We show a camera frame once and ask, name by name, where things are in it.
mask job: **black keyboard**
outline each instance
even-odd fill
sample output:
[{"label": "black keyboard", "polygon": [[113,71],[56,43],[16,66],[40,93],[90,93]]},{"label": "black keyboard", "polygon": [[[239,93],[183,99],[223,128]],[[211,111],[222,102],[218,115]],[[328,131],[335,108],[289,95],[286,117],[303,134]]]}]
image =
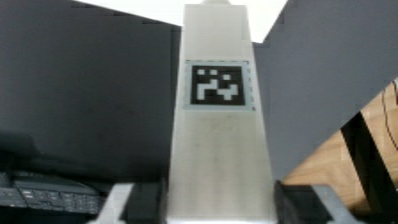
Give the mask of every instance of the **black keyboard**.
[{"label": "black keyboard", "polygon": [[16,177],[12,186],[0,187],[1,206],[97,214],[101,204],[94,188],[58,177]]}]

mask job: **black and white square marker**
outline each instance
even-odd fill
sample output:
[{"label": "black and white square marker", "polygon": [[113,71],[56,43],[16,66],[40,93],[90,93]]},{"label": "black and white square marker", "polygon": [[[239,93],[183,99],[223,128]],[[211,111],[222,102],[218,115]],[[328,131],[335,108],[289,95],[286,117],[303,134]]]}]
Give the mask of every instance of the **black and white square marker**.
[{"label": "black and white square marker", "polygon": [[239,66],[191,66],[190,103],[245,105]]},{"label": "black and white square marker", "polygon": [[186,108],[252,108],[246,62],[186,62]]}]

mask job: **black cable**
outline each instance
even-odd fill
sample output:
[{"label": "black cable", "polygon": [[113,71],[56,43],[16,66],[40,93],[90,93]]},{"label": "black cable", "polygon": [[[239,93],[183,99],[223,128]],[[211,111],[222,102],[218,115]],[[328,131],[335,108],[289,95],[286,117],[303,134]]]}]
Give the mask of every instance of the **black cable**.
[{"label": "black cable", "polygon": [[385,109],[383,95],[385,95],[385,89],[382,91],[382,108],[383,108],[383,115],[385,115],[385,128],[387,128],[389,138],[390,138],[390,141],[394,144],[394,149],[398,151],[396,142],[394,142],[394,138],[392,138],[392,134],[390,134],[390,130],[389,130],[389,115],[387,115],[387,109]]}]

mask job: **tall white pillar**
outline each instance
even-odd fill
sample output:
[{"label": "tall white pillar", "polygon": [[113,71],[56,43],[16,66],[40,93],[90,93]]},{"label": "tall white pillar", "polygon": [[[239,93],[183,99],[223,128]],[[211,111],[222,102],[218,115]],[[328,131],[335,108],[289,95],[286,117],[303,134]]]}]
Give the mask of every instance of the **tall white pillar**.
[{"label": "tall white pillar", "polygon": [[275,223],[271,193],[246,9],[222,2],[186,5],[168,224]]}]

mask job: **dark gray panel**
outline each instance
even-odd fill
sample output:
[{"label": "dark gray panel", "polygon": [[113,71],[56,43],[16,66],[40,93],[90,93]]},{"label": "dark gray panel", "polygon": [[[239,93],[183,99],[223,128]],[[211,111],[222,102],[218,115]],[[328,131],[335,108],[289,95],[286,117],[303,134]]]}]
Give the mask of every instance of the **dark gray panel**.
[{"label": "dark gray panel", "polygon": [[278,179],[398,75],[396,12],[396,0],[291,0],[255,45]]},{"label": "dark gray panel", "polygon": [[1,132],[72,162],[63,171],[152,177],[168,163],[170,26],[60,0],[1,0],[0,18]]}]

